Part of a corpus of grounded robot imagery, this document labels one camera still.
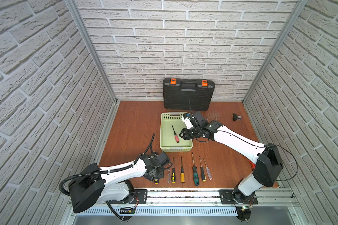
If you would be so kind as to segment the clear tester screwdriver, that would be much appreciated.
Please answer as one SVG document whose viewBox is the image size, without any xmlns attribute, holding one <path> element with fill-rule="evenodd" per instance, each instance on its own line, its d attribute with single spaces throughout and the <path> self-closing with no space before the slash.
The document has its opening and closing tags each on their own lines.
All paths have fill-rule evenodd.
<svg viewBox="0 0 338 225">
<path fill-rule="evenodd" d="M 171 183 L 171 170 L 170 169 L 167 170 L 167 183 L 168 184 Z"/>
</svg>

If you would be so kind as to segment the light green perforated bin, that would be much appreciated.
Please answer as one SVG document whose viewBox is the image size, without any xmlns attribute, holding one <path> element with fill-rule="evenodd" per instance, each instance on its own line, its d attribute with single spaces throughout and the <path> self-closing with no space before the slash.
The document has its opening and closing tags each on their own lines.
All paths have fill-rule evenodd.
<svg viewBox="0 0 338 225">
<path fill-rule="evenodd" d="M 169 112 L 161 114 L 160 148 L 164 152 L 190 152 L 193 148 L 192 140 L 184 140 L 179 137 L 183 128 L 186 128 L 181 117 L 183 112 Z M 180 140 L 176 143 L 172 126 Z"/>
</svg>

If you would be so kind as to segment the pink handle screwdriver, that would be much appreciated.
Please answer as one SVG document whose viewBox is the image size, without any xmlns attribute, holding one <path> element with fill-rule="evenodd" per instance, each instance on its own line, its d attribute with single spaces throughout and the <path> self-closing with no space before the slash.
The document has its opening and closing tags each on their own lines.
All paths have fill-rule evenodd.
<svg viewBox="0 0 338 225">
<path fill-rule="evenodd" d="M 178 138 L 178 135 L 177 135 L 177 133 L 176 133 L 176 131 L 175 131 L 175 129 L 174 129 L 174 126 L 173 126 L 173 125 L 171 125 L 171 126 L 172 126 L 172 129 L 173 129 L 173 133 L 174 133 L 175 141 L 176 141 L 176 143 L 179 143 L 179 142 L 180 142 L 180 140 L 179 140 L 179 138 Z"/>
</svg>

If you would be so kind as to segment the clear handle screwdriver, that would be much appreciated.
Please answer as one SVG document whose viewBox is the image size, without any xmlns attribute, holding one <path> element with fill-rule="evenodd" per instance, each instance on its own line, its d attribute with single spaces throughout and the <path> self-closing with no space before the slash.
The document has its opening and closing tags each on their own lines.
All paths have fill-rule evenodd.
<svg viewBox="0 0 338 225">
<path fill-rule="evenodd" d="M 212 174 L 211 174 L 210 169 L 209 169 L 209 167 L 206 163 L 206 160 L 205 159 L 203 159 L 203 160 L 204 160 L 204 163 L 205 163 L 205 166 L 206 166 L 206 172 L 207 172 L 208 178 L 211 181 L 213 179 Z"/>
</svg>

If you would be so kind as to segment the small black yellow screwdriver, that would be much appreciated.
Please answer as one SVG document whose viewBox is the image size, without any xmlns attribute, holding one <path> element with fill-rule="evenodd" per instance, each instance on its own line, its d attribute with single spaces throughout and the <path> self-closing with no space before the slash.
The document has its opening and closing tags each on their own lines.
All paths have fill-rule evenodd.
<svg viewBox="0 0 338 225">
<path fill-rule="evenodd" d="M 201 157 L 199 157 L 200 160 L 200 165 L 201 165 L 201 178 L 203 182 L 206 182 L 206 175 L 205 175 L 205 171 L 204 171 L 204 167 L 202 165 L 202 159 Z"/>
</svg>

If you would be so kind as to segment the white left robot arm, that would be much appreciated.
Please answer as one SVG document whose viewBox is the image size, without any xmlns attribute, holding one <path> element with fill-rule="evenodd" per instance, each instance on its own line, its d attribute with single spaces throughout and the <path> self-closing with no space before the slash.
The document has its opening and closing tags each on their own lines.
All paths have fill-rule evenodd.
<svg viewBox="0 0 338 225">
<path fill-rule="evenodd" d="M 158 182 L 173 165 L 166 153 L 140 154 L 135 160 L 112 167 L 87 166 L 59 184 L 60 191 L 71 198 L 74 213 L 81 213 L 98 202 L 131 203 L 136 190 L 130 179 L 143 177 Z"/>
</svg>

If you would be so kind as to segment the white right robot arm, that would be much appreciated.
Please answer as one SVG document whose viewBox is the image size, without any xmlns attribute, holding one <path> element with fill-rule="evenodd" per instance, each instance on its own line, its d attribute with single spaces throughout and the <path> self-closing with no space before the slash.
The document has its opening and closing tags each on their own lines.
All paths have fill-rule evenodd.
<svg viewBox="0 0 338 225">
<path fill-rule="evenodd" d="M 180 132 L 185 140 L 207 138 L 221 143 L 240 153 L 252 163 L 255 169 L 234 189 L 236 198 L 250 196 L 262 187 L 272 187 L 284 167 L 281 155 L 274 144 L 263 144 L 252 141 L 227 128 L 225 125 L 212 121 L 208 123 L 182 120 L 186 125 Z"/>
</svg>

